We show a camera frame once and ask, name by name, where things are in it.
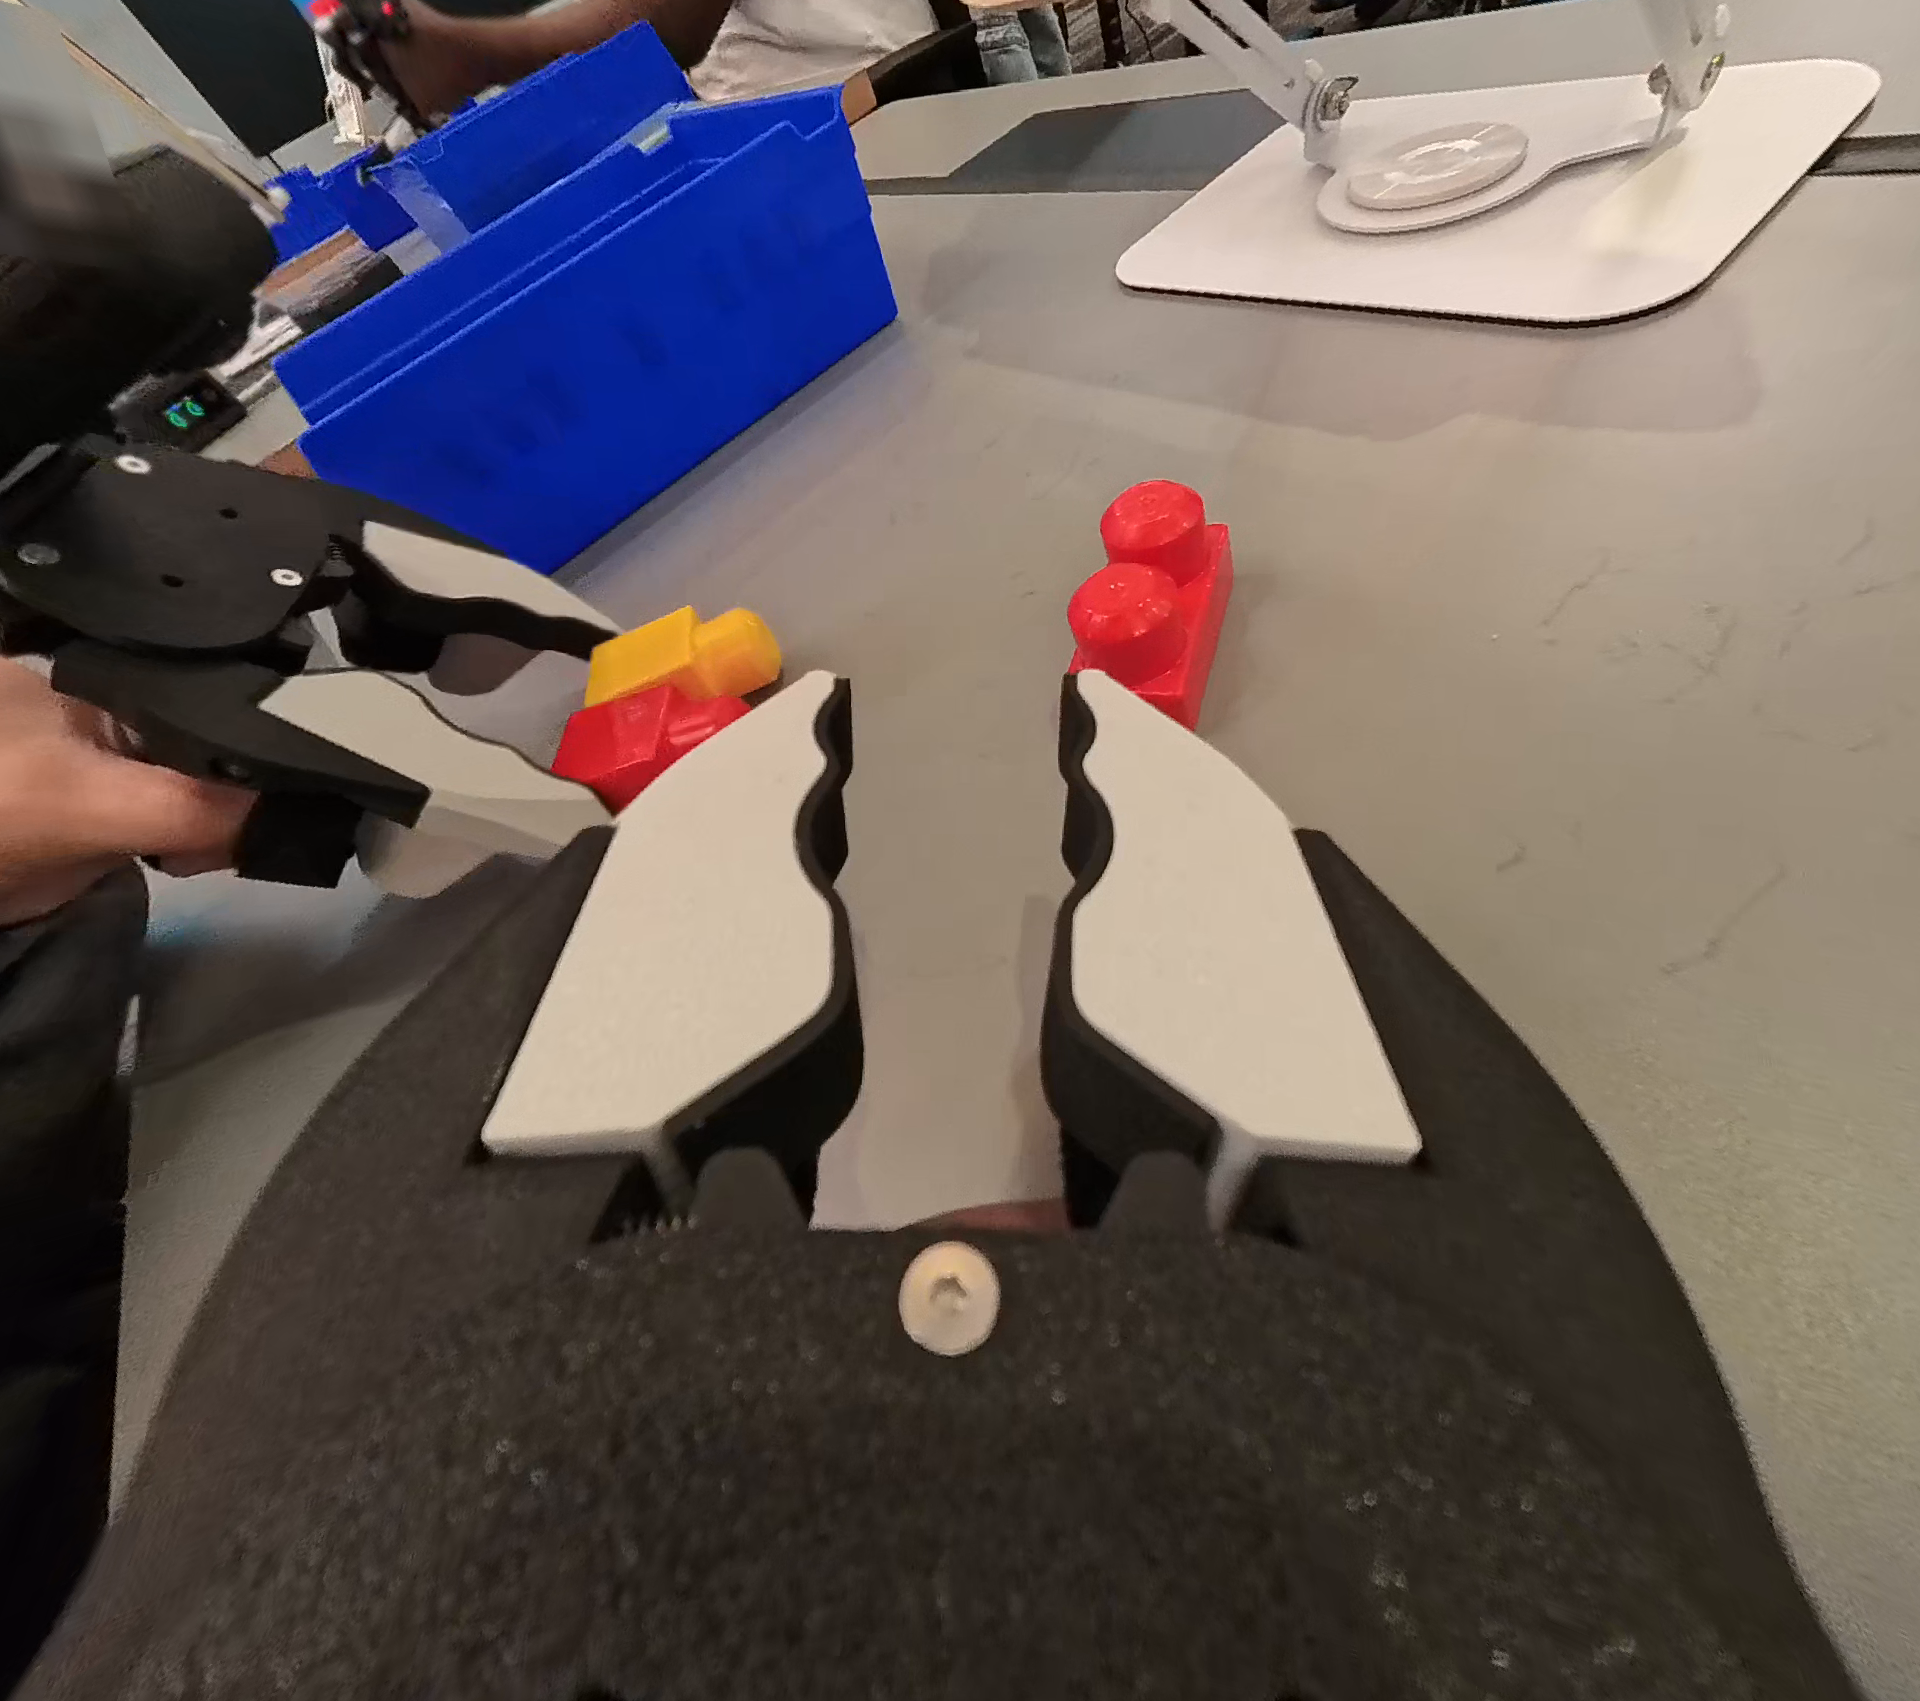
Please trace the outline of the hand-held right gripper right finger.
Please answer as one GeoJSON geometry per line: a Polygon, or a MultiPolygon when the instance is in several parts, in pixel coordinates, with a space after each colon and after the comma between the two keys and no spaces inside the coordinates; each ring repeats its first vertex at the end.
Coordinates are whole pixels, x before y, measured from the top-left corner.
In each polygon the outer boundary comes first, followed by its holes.
{"type": "Polygon", "coordinates": [[[1040,1075],[1104,1169],[1407,1167],[1413,1113],[1284,808],[1108,674],[1061,682],[1040,1075]]]}

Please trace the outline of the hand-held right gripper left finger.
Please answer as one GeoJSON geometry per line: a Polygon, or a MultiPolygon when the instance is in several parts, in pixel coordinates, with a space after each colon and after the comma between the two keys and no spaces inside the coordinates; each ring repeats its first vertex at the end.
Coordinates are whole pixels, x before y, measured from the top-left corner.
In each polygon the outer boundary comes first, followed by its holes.
{"type": "Polygon", "coordinates": [[[816,1161],[862,1084],[851,683],[811,672],[611,824],[479,1143],[494,1159],[816,1161]]]}

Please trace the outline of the person's dark clothing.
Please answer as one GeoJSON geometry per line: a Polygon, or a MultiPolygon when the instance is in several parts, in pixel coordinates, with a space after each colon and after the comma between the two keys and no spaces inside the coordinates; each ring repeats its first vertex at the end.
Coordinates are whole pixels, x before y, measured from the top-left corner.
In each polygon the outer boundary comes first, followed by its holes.
{"type": "Polygon", "coordinates": [[[1,1692],[107,1518],[128,1237],[120,1064],[147,929],[111,872],[1,934],[1,1692]]]}

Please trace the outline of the blue plastic bin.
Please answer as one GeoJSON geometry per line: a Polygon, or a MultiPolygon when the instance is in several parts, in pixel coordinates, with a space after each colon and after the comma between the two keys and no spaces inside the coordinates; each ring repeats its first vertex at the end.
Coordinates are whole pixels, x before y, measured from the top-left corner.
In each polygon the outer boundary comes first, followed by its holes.
{"type": "Polygon", "coordinates": [[[377,159],[364,188],[437,248],[454,245],[606,151],[696,89],[646,24],[466,104],[377,159]]]}
{"type": "Polygon", "coordinates": [[[281,351],[305,464],[555,572],[898,319],[841,98],[662,107],[281,351]]]}
{"type": "Polygon", "coordinates": [[[313,248],[351,231],[369,250],[391,248],[414,236],[414,215],[374,174],[393,151],[374,145],[315,171],[308,166],[281,169],[268,183],[268,198],[279,208],[269,227],[278,262],[290,262],[313,248]]]}

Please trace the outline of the red two-stud block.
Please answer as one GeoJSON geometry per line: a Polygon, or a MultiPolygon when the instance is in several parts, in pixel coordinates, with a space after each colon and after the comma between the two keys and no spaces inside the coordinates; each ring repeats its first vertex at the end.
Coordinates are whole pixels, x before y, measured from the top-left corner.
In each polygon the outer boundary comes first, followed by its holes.
{"type": "Polygon", "coordinates": [[[1068,600],[1068,670],[1196,729],[1235,586],[1232,531],[1196,488],[1146,480],[1108,504],[1100,537],[1104,563],[1068,600]]]}

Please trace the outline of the white tilting stand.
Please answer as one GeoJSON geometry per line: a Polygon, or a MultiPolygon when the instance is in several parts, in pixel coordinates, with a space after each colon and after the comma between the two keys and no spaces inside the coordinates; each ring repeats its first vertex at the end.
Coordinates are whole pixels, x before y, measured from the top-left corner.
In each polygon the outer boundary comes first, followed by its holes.
{"type": "Polygon", "coordinates": [[[1634,0],[1646,69],[1355,98],[1243,0],[1149,0],[1277,119],[1118,259],[1133,292],[1532,326],[1690,295],[1877,100],[1870,61],[1730,61],[1721,0],[1634,0]]]}

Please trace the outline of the person's left hand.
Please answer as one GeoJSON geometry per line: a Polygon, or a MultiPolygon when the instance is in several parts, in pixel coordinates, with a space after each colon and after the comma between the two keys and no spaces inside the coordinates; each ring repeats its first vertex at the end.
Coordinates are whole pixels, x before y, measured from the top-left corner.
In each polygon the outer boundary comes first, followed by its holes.
{"type": "Polygon", "coordinates": [[[116,725],[13,660],[1,663],[1,924],[43,919],[111,872],[234,864],[247,789],[128,754],[116,725]]]}

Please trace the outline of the black device green lights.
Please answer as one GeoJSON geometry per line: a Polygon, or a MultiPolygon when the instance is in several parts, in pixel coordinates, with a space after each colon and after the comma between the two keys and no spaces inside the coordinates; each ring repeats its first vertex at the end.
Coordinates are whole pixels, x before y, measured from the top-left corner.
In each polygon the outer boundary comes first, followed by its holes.
{"type": "Polygon", "coordinates": [[[201,449],[232,433],[247,417],[247,401],[214,371],[166,378],[152,411],[154,439],[201,449]]]}

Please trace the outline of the orange one-stud block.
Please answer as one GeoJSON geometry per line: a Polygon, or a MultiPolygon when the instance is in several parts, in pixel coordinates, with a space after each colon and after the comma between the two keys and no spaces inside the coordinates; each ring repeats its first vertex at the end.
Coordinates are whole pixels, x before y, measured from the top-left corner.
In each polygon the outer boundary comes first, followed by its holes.
{"type": "Polygon", "coordinates": [[[701,616],[688,604],[601,639],[588,658],[584,705],[662,683],[693,699],[748,697],[779,679],[782,668],[779,643],[753,610],[701,616]]]}

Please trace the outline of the red one-stud block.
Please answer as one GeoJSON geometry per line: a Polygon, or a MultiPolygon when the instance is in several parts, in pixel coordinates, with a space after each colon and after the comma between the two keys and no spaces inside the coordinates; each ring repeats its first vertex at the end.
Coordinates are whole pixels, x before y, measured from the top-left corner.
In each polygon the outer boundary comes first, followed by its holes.
{"type": "Polygon", "coordinates": [[[659,682],[573,711],[549,770],[586,786],[618,817],[686,754],[749,709],[739,696],[697,696],[659,682]]]}

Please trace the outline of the grey desk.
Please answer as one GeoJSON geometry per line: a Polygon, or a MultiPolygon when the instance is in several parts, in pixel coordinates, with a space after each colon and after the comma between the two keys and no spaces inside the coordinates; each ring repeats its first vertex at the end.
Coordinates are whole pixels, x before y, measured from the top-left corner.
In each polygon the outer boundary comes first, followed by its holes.
{"type": "Polygon", "coordinates": [[[1138,295],[1165,193],[879,188],[900,316],[570,573],[846,676],[865,1077],[818,1222],[1058,1187],[1065,600],[1129,482],[1237,584],[1206,734],[1563,1088],[1866,1668],[1915,1632],[1915,175],[1578,331],[1138,295]]]}

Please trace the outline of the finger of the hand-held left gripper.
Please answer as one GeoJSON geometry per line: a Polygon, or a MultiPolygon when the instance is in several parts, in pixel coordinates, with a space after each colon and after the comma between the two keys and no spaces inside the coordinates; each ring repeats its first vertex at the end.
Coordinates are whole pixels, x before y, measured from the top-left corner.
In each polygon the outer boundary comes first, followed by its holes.
{"type": "Polygon", "coordinates": [[[262,709],[347,755],[354,857],[387,895],[440,895],[492,858],[544,864],[611,817],[588,786],[449,722],[400,679],[333,670],[281,679],[262,709]]]}
{"type": "Polygon", "coordinates": [[[368,670],[518,670],[588,660],[619,626],[554,578],[487,545],[368,521],[345,548],[333,643],[368,670]]]}

